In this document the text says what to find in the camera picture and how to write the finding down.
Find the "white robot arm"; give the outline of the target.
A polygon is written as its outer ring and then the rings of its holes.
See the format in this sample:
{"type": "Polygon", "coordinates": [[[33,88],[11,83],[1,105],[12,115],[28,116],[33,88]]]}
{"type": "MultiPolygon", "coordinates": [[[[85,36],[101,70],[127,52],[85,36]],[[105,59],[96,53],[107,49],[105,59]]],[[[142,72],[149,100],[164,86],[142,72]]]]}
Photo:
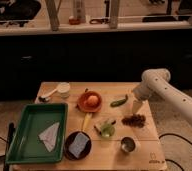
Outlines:
{"type": "Polygon", "coordinates": [[[148,69],[141,75],[141,82],[133,89],[139,101],[148,100],[155,92],[176,108],[192,126],[192,97],[169,84],[170,71],[165,68],[148,69]]]}

